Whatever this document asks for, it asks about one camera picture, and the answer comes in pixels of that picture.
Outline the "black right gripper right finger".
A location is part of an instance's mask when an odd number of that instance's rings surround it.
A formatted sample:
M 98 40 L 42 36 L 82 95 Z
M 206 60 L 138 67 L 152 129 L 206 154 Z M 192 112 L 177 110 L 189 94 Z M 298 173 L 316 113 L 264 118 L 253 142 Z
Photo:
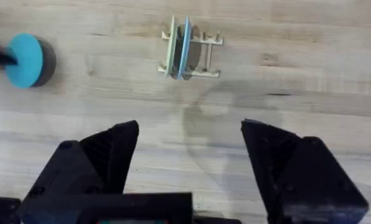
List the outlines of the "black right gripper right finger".
M 268 223 L 359 223 L 369 203 L 318 137 L 253 119 L 241 131 Z

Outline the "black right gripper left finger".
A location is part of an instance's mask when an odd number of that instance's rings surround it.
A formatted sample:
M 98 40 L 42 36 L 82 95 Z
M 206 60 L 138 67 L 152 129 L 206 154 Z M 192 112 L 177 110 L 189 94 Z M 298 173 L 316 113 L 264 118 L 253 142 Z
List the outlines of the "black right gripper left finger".
M 61 142 L 18 212 L 81 208 L 122 195 L 138 136 L 132 120 Z

